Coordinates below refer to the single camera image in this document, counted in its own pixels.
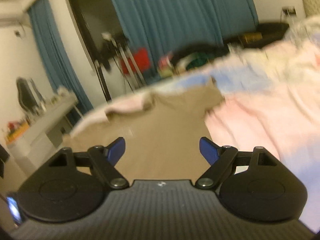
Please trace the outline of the tan printed t-shirt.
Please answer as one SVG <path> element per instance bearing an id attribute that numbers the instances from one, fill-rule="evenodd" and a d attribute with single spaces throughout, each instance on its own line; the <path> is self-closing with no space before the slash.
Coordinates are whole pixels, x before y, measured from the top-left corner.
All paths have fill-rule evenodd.
<path id="1" fill-rule="evenodd" d="M 131 106 L 114 106 L 106 110 L 105 120 L 64 136 L 63 144 L 81 152 L 122 137 L 126 149 L 116 169 L 129 182 L 196 181 L 209 167 L 199 150 L 199 140 L 210 136 L 204 119 L 223 101 L 212 78 L 180 94 L 134 97 Z"/>

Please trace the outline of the pile of dark clothes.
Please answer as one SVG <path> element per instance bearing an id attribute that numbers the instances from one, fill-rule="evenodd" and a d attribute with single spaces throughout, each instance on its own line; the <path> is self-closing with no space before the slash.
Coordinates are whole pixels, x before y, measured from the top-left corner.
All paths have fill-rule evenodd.
<path id="1" fill-rule="evenodd" d="M 190 44 L 162 56 L 158 62 L 157 72 L 163 78 L 178 76 L 201 68 L 227 54 L 229 54 L 227 46 L 215 46 L 210 43 Z"/>

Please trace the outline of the black floor stand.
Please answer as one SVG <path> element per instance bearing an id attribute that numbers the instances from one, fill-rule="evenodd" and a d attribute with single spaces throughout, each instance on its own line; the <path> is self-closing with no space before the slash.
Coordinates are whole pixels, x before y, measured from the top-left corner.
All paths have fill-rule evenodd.
<path id="1" fill-rule="evenodd" d="M 107 87 L 107 84 L 106 84 L 106 81 L 105 81 L 105 78 L 104 78 L 104 75 L 103 75 L 102 67 L 101 67 L 101 65 L 100 65 L 98 60 L 94 61 L 94 66 L 95 66 L 95 70 L 96 70 L 96 73 L 97 73 L 97 77 L 98 77 L 101 89 L 103 91 L 103 95 L 104 95 L 106 101 L 110 101 L 111 100 L 111 96 L 110 96 L 110 93 L 109 93 L 109 90 L 108 90 L 108 87 Z"/>

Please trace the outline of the white dressing table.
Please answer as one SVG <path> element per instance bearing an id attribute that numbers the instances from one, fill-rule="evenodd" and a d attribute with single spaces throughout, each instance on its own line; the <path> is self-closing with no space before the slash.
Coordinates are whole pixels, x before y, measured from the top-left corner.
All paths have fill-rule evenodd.
<path id="1" fill-rule="evenodd" d="M 78 110 L 77 104 L 74 93 L 63 96 L 49 106 L 22 135 L 8 144 L 10 155 L 26 176 L 35 172 L 60 148 L 63 135 L 73 128 L 67 115 L 72 110 Z"/>

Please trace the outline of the pastel tie-dye duvet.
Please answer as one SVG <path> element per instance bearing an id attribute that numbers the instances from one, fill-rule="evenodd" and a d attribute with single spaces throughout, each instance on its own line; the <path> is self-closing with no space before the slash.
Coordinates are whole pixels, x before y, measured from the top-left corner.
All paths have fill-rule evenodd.
<path id="1" fill-rule="evenodd" d="M 319 230 L 319 17 L 290 28 L 263 49 L 245 49 L 216 59 L 139 92 L 122 96 L 87 113 L 69 135 L 105 120 L 114 106 L 127 108 L 134 97 L 180 94 L 210 78 L 224 101 L 204 119 L 208 137 L 241 151 L 262 146 L 306 186 L 301 221 Z"/>

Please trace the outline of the silver tripod stand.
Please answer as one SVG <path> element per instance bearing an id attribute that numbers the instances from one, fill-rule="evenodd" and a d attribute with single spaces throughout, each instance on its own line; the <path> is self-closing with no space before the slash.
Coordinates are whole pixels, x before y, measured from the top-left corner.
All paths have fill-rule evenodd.
<path id="1" fill-rule="evenodd" d="M 101 55 L 103 59 L 109 60 L 112 58 L 121 72 L 125 80 L 127 80 L 128 85 L 131 90 L 134 91 L 136 88 L 141 88 L 146 86 L 146 81 L 140 71 L 133 54 L 129 48 L 129 39 L 124 33 L 117 33 L 112 35 L 109 32 L 101 33 L 103 38 L 103 46 L 101 50 Z M 134 88 L 131 87 L 131 83 L 126 77 L 125 71 L 121 66 L 121 62 L 124 62 L 125 69 L 127 70 L 129 76 L 131 77 Z"/>

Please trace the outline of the orange tray with items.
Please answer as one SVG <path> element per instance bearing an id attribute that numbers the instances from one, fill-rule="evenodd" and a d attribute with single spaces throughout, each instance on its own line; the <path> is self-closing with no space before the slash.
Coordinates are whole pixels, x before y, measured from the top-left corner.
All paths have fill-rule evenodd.
<path id="1" fill-rule="evenodd" d="M 13 121 L 7 124 L 7 134 L 5 136 L 6 142 L 12 142 L 21 136 L 27 129 L 29 124 L 26 121 Z"/>

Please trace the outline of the wavy black vanity mirror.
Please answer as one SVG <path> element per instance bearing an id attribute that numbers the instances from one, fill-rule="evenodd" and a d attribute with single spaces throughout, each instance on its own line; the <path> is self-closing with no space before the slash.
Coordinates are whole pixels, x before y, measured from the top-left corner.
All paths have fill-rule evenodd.
<path id="1" fill-rule="evenodd" d="M 43 96 L 37 89 L 33 79 L 18 77 L 16 79 L 18 91 L 18 102 L 25 112 L 36 114 L 36 109 L 40 108 Z"/>

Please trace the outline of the red bag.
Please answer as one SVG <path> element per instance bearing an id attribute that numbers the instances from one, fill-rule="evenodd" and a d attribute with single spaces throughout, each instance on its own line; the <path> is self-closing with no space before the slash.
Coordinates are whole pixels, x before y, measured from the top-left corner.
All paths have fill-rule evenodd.
<path id="1" fill-rule="evenodd" d="M 137 51 L 135 51 L 133 54 L 133 58 L 135 59 L 136 65 L 139 68 L 139 70 L 143 73 L 146 70 L 150 69 L 151 63 L 149 60 L 148 52 L 145 48 L 139 48 Z M 132 63 L 131 58 L 127 58 L 131 69 L 134 73 L 136 73 L 136 69 Z M 125 62 L 123 59 L 120 60 L 121 68 L 124 74 L 129 74 L 129 71 L 125 65 Z"/>

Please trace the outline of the teal curtain right panel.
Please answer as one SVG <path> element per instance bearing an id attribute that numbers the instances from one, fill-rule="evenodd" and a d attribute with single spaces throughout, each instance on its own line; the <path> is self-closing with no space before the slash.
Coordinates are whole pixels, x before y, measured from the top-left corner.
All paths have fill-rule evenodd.
<path id="1" fill-rule="evenodd" d="M 253 0 L 111 0 L 133 48 L 152 63 L 194 42 L 222 45 L 258 24 Z"/>

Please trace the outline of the teal curtain panel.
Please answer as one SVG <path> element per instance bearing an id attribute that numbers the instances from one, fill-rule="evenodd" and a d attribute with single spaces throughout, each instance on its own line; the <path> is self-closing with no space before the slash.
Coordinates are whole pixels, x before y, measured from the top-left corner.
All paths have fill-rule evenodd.
<path id="1" fill-rule="evenodd" d="M 36 0 L 28 9 L 35 42 L 54 91 L 65 87 L 74 92 L 82 114 L 93 109 L 64 48 L 49 0 Z"/>
<path id="2" fill-rule="evenodd" d="M 133 48 L 152 63 L 194 42 L 222 45 L 258 24 L 253 0 L 111 0 Z"/>

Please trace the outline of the teal curtain left panel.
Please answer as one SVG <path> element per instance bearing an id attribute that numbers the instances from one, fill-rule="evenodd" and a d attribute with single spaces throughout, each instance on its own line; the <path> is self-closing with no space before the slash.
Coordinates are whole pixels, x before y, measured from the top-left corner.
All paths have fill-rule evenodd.
<path id="1" fill-rule="evenodd" d="M 36 0 L 28 9 L 35 42 L 54 91 L 65 87 L 74 92 L 82 114 L 93 109 L 64 48 L 49 0 Z"/>

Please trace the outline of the wall power socket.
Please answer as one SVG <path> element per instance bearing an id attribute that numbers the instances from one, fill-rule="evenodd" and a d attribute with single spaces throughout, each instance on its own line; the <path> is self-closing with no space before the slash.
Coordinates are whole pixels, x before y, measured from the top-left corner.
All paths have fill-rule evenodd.
<path id="1" fill-rule="evenodd" d="M 282 7 L 282 13 L 286 17 L 296 17 L 297 16 L 295 7 Z"/>

